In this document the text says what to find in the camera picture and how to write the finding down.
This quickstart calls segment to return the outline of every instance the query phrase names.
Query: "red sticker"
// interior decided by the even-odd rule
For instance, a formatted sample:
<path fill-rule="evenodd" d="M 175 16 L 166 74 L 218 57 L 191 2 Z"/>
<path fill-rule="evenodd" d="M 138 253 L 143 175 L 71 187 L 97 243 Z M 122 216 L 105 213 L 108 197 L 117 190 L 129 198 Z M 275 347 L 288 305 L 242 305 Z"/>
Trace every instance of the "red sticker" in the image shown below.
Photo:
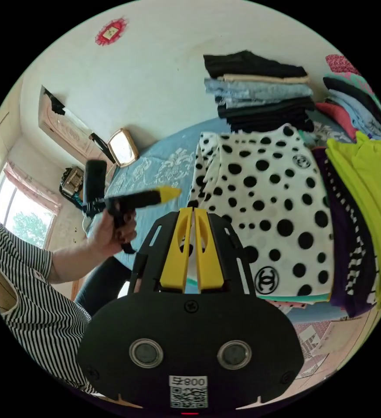
<path fill-rule="evenodd" d="M 102 46 L 113 44 L 125 32 L 127 24 L 128 21 L 123 17 L 112 20 L 96 35 L 95 42 Z"/>

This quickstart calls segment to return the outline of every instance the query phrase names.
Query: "qr code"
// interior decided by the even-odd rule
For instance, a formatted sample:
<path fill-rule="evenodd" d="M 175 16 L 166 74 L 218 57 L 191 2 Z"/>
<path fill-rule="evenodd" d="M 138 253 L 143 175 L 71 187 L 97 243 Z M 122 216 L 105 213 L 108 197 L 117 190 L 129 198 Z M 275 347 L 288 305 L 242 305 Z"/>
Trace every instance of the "qr code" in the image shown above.
<path fill-rule="evenodd" d="M 172 408 L 207 408 L 208 388 L 170 387 L 170 406 Z"/>

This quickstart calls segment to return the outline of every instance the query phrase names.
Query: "person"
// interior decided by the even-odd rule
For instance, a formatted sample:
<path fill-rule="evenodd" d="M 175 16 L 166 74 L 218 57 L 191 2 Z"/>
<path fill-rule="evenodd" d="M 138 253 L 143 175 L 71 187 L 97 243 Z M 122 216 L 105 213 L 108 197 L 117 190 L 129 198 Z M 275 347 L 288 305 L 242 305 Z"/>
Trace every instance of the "person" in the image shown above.
<path fill-rule="evenodd" d="M 130 270 L 113 256 L 136 237 L 135 216 L 135 212 L 126 214 L 125 225 L 115 229 L 105 210 L 81 245 L 53 252 L 21 240 L 0 224 L 2 318 L 38 365 L 63 384 L 88 394 L 98 393 L 76 361 L 77 350 L 92 316 L 118 297 L 130 277 Z M 52 286 L 77 281 L 92 270 L 75 301 Z"/>

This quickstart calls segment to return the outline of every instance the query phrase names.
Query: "pink curtain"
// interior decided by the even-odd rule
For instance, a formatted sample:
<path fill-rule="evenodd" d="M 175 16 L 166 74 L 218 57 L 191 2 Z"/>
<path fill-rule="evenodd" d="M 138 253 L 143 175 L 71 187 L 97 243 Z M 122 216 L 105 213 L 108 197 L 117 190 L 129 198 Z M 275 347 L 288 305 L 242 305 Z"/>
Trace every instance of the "pink curtain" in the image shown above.
<path fill-rule="evenodd" d="M 7 161 L 3 171 L 7 179 L 27 197 L 41 205 L 43 208 L 50 210 L 54 215 L 59 214 L 61 203 L 57 194 L 24 173 L 12 161 Z"/>

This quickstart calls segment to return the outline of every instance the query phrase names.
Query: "yellow bracket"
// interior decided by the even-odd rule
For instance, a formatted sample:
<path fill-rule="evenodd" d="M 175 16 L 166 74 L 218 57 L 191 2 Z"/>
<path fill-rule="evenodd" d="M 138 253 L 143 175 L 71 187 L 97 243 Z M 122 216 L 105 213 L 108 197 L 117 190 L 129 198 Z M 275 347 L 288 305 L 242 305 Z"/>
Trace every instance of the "yellow bracket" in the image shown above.
<path fill-rule="evenodd" d="M 185 292 L 187 279 L 187 266 L 189 261 L 189 238 L 192 223 L 192 208 L 182 208 L 176 221 L 169 252 L 163 272 L 161 273 L 160 284 L 164 289 L 176 289 Z M 180 250 L 180 243 L 185 237 L 183 252 Z"/>
<path fill-rule="evenodd" d="M 220 261 L 215 248 L 214 237 L 207 211 L 195 209 L 195 236 L 196 236 L 196 265 L 199 291 L 220 289 L 224 285 L 224 278 Z M 202 240 L 205 251 L 202 252 Z"/>

